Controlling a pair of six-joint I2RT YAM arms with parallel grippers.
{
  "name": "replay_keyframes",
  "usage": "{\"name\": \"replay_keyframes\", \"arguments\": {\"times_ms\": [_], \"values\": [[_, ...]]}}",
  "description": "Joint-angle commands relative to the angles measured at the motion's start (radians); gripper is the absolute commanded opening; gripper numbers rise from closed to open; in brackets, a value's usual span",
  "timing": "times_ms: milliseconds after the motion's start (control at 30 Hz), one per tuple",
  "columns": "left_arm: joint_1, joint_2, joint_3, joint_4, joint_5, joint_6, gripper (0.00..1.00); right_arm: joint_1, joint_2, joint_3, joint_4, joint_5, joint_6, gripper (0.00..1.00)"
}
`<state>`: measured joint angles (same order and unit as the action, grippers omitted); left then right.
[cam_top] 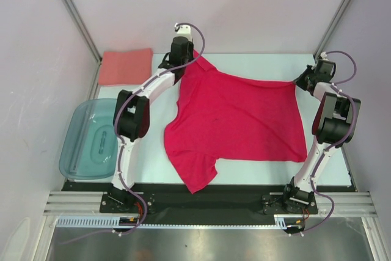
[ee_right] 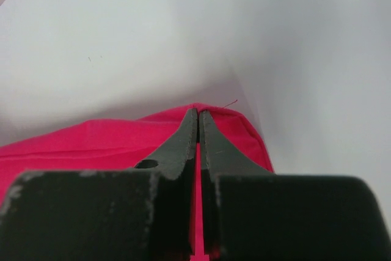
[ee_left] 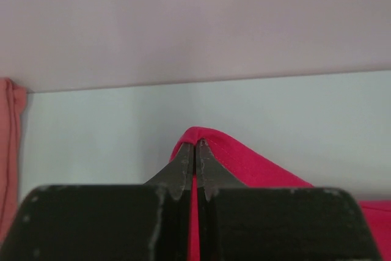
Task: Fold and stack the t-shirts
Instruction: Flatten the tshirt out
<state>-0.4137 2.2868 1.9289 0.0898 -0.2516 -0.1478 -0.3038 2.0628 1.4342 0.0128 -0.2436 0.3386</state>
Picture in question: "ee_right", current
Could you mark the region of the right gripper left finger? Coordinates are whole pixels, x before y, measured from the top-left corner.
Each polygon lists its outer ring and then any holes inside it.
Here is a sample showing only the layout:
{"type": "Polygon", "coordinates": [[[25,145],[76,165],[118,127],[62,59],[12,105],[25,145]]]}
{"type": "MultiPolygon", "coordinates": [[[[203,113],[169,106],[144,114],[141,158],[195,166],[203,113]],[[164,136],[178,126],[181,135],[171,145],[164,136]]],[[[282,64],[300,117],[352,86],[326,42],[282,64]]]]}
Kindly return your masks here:
{"type": "Polygon", "coordinates": [[[32,171],[1,207],[2,260],[189,260],[197,110],[134,168],[32,171]]]}

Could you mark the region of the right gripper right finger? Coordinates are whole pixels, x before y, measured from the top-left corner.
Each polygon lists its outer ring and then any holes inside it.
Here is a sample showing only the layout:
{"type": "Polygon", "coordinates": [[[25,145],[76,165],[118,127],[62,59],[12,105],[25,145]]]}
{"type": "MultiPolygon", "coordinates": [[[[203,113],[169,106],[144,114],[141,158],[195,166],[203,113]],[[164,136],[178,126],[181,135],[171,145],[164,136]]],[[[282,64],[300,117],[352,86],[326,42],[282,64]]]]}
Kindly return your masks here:
{"type": "Polygon", "coordinates": [[[277,175],[199,115],[203,241],[211,260],[382,260],[384,220],[357,177],[277,175]]]}

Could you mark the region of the red t shirt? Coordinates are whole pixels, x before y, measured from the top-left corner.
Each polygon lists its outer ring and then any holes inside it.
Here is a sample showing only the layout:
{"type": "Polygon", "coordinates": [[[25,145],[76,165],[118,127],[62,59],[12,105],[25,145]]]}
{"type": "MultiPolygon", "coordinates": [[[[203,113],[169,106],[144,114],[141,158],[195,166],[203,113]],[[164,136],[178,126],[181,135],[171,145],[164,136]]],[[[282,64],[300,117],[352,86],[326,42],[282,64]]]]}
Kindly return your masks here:
{"type": "Polygon", "coordinates": [[[241,113],[231,109],[189,105],[159,112],[139,120],[89,120],[50,134],[3,146],[1,148],[1,206],[10,186],[25,172],[121,171],[134,168],[138,162],[148,157],[178,130],[186,112],[190,109],[196,109],[198,116],[191,210],[191,240],[195,247],[199,240],[203,241],[199,138],[201,112],[208,111],[221,133],[239,151],[273,173],[260,135],[241,113]]]}

